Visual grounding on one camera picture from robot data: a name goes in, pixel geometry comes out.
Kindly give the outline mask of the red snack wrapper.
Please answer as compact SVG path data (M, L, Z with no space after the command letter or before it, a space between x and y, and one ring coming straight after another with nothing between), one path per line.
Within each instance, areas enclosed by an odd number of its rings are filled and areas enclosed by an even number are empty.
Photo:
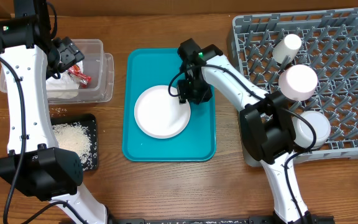
M74 66L70 67L68 69L68 74L72 78L74 78L80 84L80 86L82 86L83 88L86 88L91 82L91 77L85 75L81 71L81 68L78 65L74 65Z

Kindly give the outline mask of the large white plate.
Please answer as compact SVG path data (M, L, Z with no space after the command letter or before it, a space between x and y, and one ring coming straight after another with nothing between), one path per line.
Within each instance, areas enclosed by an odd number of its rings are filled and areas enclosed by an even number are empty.
M191 106L189 102L180 103L176 94L177 89L167 85L156 85L140 94L134 106L134 118L146 135L168 139L186 128Z

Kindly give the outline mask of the pale green cup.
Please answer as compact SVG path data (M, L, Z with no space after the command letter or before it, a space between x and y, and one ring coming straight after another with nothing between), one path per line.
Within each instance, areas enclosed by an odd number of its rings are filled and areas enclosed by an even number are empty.
M295 58L301 45L302 41L298 35L288 34L273 48L272 56L280 64L286 62L285 58L288 56L287 62L290 63Z

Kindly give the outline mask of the pink plastic bowl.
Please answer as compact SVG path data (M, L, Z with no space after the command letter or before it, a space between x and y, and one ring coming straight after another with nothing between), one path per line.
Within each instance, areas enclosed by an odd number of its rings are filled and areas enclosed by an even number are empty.
M318 84L316 72L306 65L294 65L278 79L280 91L290 100L305 101L312 97Z

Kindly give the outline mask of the grey small saucer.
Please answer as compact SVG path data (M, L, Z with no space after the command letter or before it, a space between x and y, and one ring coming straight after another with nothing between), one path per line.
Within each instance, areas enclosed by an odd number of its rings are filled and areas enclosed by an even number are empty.
M320 148L328 140L331 133L329 120L317 111L305 111L300 116L306 119L316 132L316 142L312 149ZM295 144L307 148L313 140L310 128L296 117L292 117L292 121L296 133Z

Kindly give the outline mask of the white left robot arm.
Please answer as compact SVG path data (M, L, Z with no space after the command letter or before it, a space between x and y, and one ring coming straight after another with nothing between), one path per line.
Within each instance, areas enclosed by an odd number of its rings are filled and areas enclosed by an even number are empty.
M50 120L46 81L84 59L69 38L60 39L54 7L46 0L14 2L0 21L0 63L7 85L10 131L0 177L10 192L58 206L75 223L114 223L109 209L83 183L77 153L61 149Z

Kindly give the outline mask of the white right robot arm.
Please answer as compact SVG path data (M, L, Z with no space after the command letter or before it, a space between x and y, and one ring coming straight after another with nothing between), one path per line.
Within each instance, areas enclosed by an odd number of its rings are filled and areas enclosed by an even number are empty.
M243 151L261 163L273 194L275 223L313 223L302 200L293 159L295 128L285 96L268 93L239 73L214 44L201 48L193 39L182 42L177 51L182 60L179 73L170 81L176 86L181 104L196 105L212 97L218 89L238 110Z

